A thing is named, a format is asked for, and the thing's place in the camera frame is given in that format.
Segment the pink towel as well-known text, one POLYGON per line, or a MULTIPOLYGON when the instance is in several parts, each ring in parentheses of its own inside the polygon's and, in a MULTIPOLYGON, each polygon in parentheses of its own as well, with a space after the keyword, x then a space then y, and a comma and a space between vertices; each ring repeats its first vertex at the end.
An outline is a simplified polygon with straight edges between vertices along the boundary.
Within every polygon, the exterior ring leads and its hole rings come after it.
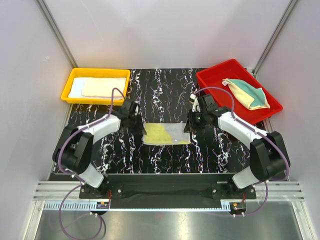
POLYGON ((127 79, 124 77, 115 78, 94 78, 87 77, 84 80, 84 87, 81 95, 84 97, 110 98, 112 90, 117 88, 121 93, 124 92, 127 79))

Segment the left corner aluminium post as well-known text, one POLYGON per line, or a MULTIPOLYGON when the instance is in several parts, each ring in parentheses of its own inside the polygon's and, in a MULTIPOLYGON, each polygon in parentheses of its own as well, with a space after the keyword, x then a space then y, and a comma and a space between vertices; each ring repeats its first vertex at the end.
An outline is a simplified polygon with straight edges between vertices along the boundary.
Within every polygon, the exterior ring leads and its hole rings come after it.
POLYGON ((49 28, 51 29, 55 39, 57 40, 62 52, 64 53, 67 61, 73 68, 78 68, 78 64, 66 42, 64 39, 58 24, 56 23, 54 16, 52 15, 47 3, 45 0, 36 0, 37 6, 39 7, 41 13, 43 14, 49 28))

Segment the yellow-green towel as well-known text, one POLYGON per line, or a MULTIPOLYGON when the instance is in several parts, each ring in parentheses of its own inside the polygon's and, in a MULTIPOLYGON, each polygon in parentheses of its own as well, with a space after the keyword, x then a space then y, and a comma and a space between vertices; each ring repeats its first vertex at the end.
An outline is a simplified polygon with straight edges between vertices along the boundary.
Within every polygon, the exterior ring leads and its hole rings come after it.
POLYGON ((148 146, 188 145, 191 137, 185 123, 146 123, 142 142, 148 146))

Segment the teal patterned towel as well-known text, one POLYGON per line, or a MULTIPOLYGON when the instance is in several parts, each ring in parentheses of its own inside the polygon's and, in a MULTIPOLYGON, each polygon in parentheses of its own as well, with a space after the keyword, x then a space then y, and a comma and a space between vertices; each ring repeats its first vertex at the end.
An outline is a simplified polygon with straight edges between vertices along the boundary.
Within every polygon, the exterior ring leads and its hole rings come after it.
POLYGON ((222 85, 228 86, 237 101, 250 111, 271 108, 261 87, 255 88, 244 80, 230 78, 223 79, 222 85))

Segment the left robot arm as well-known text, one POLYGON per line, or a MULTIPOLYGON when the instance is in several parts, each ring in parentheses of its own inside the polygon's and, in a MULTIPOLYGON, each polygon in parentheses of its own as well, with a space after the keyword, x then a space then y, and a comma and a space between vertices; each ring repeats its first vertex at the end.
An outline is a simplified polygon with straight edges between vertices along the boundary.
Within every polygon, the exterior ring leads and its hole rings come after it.
POLYGON ((93 145, 121 129, 133 135, 145 135, 140 105, 125 99, 118 110, 110 109, 103 117, 82 126, 66 126, 54 149, 52 160, 58 168, 79 179, 97 198, 108 193, 108 180, 91 163, 93 145))

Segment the aluminium frame rail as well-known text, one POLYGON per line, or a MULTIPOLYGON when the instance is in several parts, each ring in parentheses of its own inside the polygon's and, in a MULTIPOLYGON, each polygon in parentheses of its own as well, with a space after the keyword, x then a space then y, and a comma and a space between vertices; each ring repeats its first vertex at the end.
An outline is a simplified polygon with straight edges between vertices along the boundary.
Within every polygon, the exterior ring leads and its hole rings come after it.
POLYGON ((41 181, 33 196, 43 201, 46 210, 124 211, 124 212, 229 212, 232 203, 302 202, 304 196, 297 182, 269 182, 254 187, 256 199, 212 199, 204 196, 131 196, 124 199, 79 197, 78 182, 41 181), (97 202, 110 201, 109 209, 96 209, 97 202))

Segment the left small electronics board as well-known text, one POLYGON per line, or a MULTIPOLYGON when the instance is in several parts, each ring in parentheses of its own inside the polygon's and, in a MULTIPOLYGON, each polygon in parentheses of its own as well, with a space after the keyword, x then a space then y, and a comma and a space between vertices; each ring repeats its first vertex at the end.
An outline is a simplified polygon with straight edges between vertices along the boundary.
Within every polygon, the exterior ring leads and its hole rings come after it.
POLYGON ((106 210, 110 208, 110 201, 98 201, 96 203, 96 209, 106 210))

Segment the red plastic bin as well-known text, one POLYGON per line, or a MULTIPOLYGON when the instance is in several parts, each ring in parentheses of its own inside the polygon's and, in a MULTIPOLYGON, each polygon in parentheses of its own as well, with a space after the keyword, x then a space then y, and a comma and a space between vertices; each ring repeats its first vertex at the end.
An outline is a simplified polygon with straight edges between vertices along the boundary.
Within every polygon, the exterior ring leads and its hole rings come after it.
POLYGON ((197 84, 205 87, 218 87, 230 92, 228 86, 223 85, 223 79, 239 79, 254 88, 262 88, 270 108, 249 110, 237 99, 234 100, 234 112, 248 123, 255 125, 283 110, 283 106, 236 60, 230 59, 215 66, 196 73, 197 84))

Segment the corner aluminium post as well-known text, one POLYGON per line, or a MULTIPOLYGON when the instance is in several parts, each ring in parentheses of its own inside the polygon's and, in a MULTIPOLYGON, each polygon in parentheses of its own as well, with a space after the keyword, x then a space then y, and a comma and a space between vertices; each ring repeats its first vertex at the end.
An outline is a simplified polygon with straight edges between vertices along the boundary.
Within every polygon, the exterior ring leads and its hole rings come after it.
POLYGON ((67 61, 73 68, 78 68, 78 64, 66 42, 64 39, 58 24, 56 23, 54 16, 52 15, 47 3, 45 0, 36 0, 37 6, 39 7, 41 13, 43 14, 49 28, 51 29, 55 39, 57 40, 62 52, 64 53, 67 61))
POLYGON ((273 49, 275 43, 277 42, 278 38, 280 37, 282 31, 284 30, 286 24, 288 23, 291 15, 295 11, 297 5, 299 4, 299 0, 290 0, 287 7, 285 8, 282 16, 280 17, 273 33, 271 34, 270 39, 268 40, 260 58, 258 59, 255 67, 252 69, 252 75, 256 78, 259 71, 261 70, 264 62, 266 61, 267 57, 269 56, 271 50, 273 49))

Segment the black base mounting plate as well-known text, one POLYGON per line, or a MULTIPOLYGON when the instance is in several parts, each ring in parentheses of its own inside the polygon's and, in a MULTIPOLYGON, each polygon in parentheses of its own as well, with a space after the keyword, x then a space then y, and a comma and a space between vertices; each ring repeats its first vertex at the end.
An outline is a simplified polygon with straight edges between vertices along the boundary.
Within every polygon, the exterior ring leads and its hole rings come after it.
POLYGON ((232 183, 232 173, 109 174, 98 188, 80 188, 81 199, 124 199, 137 196, 196 196, 214 200, 255 200, 253 185, 243 189, 232 183))

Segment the right small electronics board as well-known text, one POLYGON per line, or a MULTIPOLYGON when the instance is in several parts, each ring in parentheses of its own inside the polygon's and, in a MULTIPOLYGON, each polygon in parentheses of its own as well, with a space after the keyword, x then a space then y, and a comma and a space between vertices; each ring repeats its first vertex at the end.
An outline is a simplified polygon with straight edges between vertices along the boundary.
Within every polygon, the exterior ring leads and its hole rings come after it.
POLYGON ((245 212, 247 204, 245 202, 234 202, 230 205, 230 209, 233 211, 245 212))

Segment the right corner aluminium post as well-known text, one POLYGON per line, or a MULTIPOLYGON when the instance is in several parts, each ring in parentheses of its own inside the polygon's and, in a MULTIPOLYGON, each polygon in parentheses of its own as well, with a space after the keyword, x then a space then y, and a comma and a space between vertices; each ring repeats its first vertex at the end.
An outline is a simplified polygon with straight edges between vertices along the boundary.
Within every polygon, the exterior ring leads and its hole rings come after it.
POLYGON ((264 62, 266 61, 267 57, 269 56, 271 50, 273 49, 275 43, 277 42, 278 38, 280 37, 282 31, 284 30, 286 24, 288 23, 291 15, 295 11, 297 5, 299 4, 299 0, 290 0, 287 7, 285 8, 282 16, 280 17, 273 33, 271 34, 270 39, 268 40, 260 58, 258 59, 255 67, 252 69, 252 75, 256 78, 259 71, 261 70, 264 62))

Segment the small electronics board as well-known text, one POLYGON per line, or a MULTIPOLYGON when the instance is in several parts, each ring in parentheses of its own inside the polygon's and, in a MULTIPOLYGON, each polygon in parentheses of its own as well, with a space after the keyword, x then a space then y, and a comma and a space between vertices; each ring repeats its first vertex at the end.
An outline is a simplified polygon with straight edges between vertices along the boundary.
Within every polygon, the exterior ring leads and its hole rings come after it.
POLYGON ((106 210, 110 208, 110 201, 98 201, 96 203, 96 209, 106 210))
POLYGON ((234 202, 230 205, 230 209, 233 211, 245 212, 247 204, 245 202, 234 202))

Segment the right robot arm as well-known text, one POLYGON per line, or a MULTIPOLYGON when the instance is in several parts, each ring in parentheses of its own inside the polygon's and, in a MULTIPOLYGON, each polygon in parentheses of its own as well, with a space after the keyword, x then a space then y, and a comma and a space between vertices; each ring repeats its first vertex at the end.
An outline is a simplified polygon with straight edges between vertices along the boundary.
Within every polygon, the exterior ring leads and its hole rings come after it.
POLYGON ((196 97, 190 95, 192 109, 187 113, 185 133, 198 132, 206 126, 214 126, 231 134, 243 145, 249 153, 249 166, 233 175, 227 185, 228 195, 239 198, 245 188, 268 181, 281 173, 288 174, 290 161, 282 135, 277 132, 267 132, 249 124, 238 117, 232 109, 219 107, 210 94, 196 97))

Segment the light blue towel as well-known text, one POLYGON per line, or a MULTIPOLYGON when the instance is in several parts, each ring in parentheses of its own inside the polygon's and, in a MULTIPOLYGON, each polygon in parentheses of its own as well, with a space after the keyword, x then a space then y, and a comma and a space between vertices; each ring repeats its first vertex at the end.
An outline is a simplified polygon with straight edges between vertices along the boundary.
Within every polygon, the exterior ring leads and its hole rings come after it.
POLYGON ((74 98, 76 98, 76 99, 77 98, 84 98, 83 95, 82 95, 82 91, 83 91, 85 82, 86 82, 86 78, 85 77, 76 77, 73 80, 73 83, 72 83, 70 92, 68 94, 68 97, 72 98, 72 99, 74 99, 74 98))

